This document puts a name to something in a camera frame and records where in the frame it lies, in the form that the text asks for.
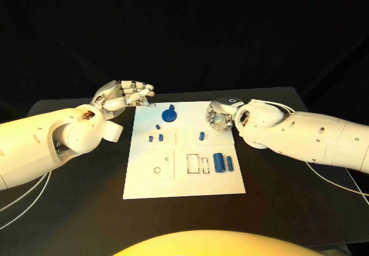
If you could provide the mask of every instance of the small blue piece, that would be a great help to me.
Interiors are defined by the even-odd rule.
[[[214,166],[215,172],[225,172],[225,161],[222,153],[214,154]]]
[[[201,132],[199,140],[204,140],[204,137],[205,137],[205,132]]]
[[[228,170],[232,172],[234,171],[234,165],[232,165],[232,159],[231,159],[230,156],[227,157],[227,165],[228,165]]]
[[[165,122],[173,122],[178,119],[178,113],[175,111],[173,105],[170,105],[169,109],[165,110],[165,112],[162,114],[162,118],[163,118]]]

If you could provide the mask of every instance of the robotic hand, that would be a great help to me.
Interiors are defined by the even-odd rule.
[[[245,104],[232,97],[211,102],[205,118],[217,131],[228,131],[235,125],[240,136],[255,148],[270,148],[306,162],[369,173],[369,126],[332,116],[294,112],[276,102],[251,100]]]
[[[156,104],[155,87],[136,81],[111,81],[90,104],[0,125],[0,190],[15,187],[91,152],[104,138],[117,142],[123,126],[108,121],[126,107]]]

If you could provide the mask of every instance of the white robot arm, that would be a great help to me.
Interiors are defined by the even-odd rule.
[[[117,142],[123,126],[108,121],[129,106],[155,107],[146,96],[155,87],[111,81],[88,105],[28,117],[0,125],[0,190],[15,187],[91,152],[104,138]]]
[[[271,104],[281,106],[287,114]],[[244,104],[237,98],[227,97],[211,102],[206,121],[218,131],[228,131],[235,124],[240,136],[255,148],[270,148],[306,162],[369,173],[369,126],[332,116],[291,111],[274,102],[251,100]]]

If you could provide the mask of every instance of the table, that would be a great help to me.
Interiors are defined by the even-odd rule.
[[[276,101],[307,110],[291,87],[162,94],[153,101],[211,101],[224,96],[244,102]],[[88,102],[90,99],[39,101],[29,115]],[[124,126],[120,141],[103,140],[91,153],[52,172],[35,206],[0,231],[2,255],[113,255],[149,238],[199,229],[261,234],[313,249],[369,241],[369,205],[364,196],[323,181],[304,162],[250,147],[235,128],[245,194],[123,200],[134,108],[127,108],[113,121]],[[319,168],[329,173],[335,168],[346,186],[355,186],[342,168]],[[35,183],[0,191],[0,207]],[[0,213],[2,225],[28,207],[41,187]]]

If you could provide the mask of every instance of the white board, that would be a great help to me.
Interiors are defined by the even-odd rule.
[[[232,132],[217,132],[205,121],[209,103],[169,102],[157,103],[156,108],[136,108],[123,199],[245,193]],[[178,119],[166,123],[162,113],[170,104]],[[201,132],[205,132],[204,141],[199,140]],[[159,141],[159,134],[163,134],[163,141]],[[215,172],[215,153],[224,154],[224,173]],[[198,155],[198,165],[193,156],[188,160],[188,155]],[[232,172],[227,166],[228,156]],[[202,158],[208,158],[205,169],[209,171],[204,170]],[[199,171],[189,173],[189,163],[192,170],[198,167]]]

